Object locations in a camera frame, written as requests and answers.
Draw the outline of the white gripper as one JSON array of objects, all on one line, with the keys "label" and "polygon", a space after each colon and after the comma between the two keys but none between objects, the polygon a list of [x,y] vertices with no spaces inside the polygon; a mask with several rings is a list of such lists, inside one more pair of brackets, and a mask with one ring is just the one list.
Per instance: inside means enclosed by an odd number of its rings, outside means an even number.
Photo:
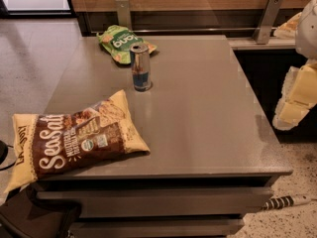
[{"label": "white gripper", "polygon": [[291,130],[308,114],[308,108],[316,103],[317,61],[309,59],[301,68],[292,66],[287,72],[281,97],[275,107],[273,127],[281,131]]}]

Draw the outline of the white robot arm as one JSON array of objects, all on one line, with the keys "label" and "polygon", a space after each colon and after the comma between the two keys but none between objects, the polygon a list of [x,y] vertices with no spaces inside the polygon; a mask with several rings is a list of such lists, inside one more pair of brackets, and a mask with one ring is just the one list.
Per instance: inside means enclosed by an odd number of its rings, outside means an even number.
[{"label": "white robot arm", "polygon": [[296,52],[307,58],[301,68],[289,68],[274,110],[273,127],[288,131],[317,104],[317,0],[311,0],[273,34],[279,39],[293,39]]}]

